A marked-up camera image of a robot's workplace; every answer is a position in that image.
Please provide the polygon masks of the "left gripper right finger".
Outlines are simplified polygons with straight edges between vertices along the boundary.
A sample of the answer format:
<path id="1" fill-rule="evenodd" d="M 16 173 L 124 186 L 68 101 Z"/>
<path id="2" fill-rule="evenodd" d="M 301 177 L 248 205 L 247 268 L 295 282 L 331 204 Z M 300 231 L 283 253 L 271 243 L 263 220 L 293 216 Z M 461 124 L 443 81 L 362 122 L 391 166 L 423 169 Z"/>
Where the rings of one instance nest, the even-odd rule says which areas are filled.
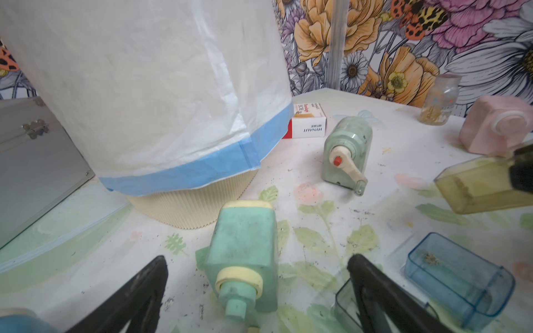
<path id="1" fill-rule="evenodd" d="M 347 269 L 364 332 L 391 332 L 391 324 L 400 332 L 451 331 L 365 256 L 353 255 Z"/>

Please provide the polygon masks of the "grey-green pencil sharpener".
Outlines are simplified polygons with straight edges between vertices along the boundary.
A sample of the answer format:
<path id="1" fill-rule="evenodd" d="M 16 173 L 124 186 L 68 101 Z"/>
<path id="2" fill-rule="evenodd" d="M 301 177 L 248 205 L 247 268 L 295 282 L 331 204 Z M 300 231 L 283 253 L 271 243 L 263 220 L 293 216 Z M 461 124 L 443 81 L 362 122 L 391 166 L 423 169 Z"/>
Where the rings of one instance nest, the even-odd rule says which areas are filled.
<path id="1" fill-rule="evenodd" d="M 372 138 L 373 130 L 366 120 L 341 119 L 324 143 L 322 179 L 362 196 L 368 185 L 364 171 Z"/>

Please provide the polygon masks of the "translucent yellow shavings tray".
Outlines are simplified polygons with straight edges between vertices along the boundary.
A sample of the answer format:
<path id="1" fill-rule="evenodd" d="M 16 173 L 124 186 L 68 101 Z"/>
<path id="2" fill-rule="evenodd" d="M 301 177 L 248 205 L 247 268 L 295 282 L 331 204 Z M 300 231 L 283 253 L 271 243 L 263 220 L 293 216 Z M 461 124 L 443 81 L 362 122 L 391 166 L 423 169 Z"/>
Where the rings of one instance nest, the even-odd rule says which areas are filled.
<path id="1" fill-rule="evenodd" d="M 532 205 L 532 193 L 514 190 L 509 179 L 513 152 L 486 155 L 444 169 L 434 184 L 453 212 L 469 215 Z"/>

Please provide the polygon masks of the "translucent green shavings tray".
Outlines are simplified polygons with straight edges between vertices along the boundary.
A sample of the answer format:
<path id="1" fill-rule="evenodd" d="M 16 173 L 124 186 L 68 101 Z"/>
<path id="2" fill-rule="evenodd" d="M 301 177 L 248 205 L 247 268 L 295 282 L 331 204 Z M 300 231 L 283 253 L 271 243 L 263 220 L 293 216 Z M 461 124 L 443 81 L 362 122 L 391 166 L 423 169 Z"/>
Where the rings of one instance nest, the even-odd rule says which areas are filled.
<path id="1" fill-rule="evenodd" d="M 432 317 L 440 322 L 439 315 L 432 305 L 428 302 L 422 302 L 408 291 L 405 291 L 418 305 L 422 306 Z M 347 332 L 364 332 L 359 320 L 359 310 L 355 298 L 355 292 L 350 280 L 347 280 L 341 289 L 335 295 L 333 313 L 340 325 Z M 392 332 L 401 332 L 390 322 Z"/>

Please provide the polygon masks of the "translucent blue shavings tray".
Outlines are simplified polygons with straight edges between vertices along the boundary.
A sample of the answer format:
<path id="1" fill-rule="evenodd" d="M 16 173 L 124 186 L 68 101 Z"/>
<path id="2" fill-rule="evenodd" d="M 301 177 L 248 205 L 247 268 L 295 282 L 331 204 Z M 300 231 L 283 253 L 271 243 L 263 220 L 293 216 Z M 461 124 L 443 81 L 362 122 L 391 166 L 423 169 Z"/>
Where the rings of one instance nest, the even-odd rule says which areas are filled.
<path id="1" fill-rule="evenodd" d="M 407 254 L 404 272 L 457 326 L 473 332 L 502 313 L 516 287 L 506 268 L 439 233 L 429 233 Z"/>

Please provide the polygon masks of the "teal square pencil sharpener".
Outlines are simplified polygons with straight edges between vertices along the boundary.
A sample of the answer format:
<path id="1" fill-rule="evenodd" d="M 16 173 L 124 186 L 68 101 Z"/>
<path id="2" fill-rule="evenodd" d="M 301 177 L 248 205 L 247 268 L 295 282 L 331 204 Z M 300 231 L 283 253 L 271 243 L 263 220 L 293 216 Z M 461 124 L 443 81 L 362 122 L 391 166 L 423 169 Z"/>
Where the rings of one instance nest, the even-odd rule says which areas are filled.
<path id="1" fill-rule="evenodd" d="M 272 204 L 231 201 L 219 212 L 204 271 L 225 317 L 257 327 L 278 309 L 278 226 Z"/>

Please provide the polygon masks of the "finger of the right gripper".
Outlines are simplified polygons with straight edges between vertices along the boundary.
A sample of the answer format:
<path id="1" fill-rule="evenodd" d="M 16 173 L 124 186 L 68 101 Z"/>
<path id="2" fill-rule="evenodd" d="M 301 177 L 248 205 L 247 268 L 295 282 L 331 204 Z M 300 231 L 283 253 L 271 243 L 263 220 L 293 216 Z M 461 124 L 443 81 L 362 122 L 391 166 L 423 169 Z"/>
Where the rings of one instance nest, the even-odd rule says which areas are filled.
<path id="1" fill-rule="evenodd" d="M 513 164 L 509 168 L 509 179 L 514 190 L 532 193 L 532 144 L 527 144 L 513 152 Z"/>

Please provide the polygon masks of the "blue pencil sharpener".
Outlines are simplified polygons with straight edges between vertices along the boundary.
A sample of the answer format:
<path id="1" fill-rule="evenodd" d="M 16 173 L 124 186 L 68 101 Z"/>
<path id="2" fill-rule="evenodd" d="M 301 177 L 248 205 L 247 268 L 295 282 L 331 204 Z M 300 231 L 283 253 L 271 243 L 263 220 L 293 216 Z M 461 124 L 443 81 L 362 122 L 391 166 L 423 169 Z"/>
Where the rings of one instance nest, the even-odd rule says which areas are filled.
<path id="1" fill-rule="evenodd" d="M 30 309 L 10 308 L 1 310 L 1 333 L 58 333 L 58 330 Z"/>

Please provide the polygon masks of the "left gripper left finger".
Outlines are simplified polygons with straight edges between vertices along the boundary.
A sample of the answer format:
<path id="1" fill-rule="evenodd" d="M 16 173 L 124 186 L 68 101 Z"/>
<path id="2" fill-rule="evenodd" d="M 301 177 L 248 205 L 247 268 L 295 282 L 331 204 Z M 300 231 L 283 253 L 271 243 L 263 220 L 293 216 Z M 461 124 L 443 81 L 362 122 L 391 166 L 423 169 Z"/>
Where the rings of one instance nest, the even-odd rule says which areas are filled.
<path id="1" fill-rule="evenodd" d="M 169 273 L 159 255 L 69 332 L 155 332 Z"/>

